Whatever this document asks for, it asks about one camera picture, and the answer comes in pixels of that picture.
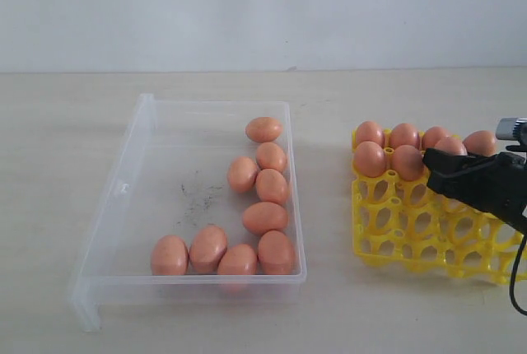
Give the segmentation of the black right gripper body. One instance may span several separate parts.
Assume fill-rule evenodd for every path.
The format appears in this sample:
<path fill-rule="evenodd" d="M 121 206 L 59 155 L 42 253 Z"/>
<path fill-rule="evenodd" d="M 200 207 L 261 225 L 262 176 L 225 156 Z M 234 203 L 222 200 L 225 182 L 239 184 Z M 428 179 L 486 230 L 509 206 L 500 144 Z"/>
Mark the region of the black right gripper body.
<path fill-rule="evenodd" d="M 428 148 L 423 163 L 427 187 L 480 212 L 490 213 L 517 231 L 526 229 L 526 159 L 502 151 L 493 156 L 452 155 Z"/>

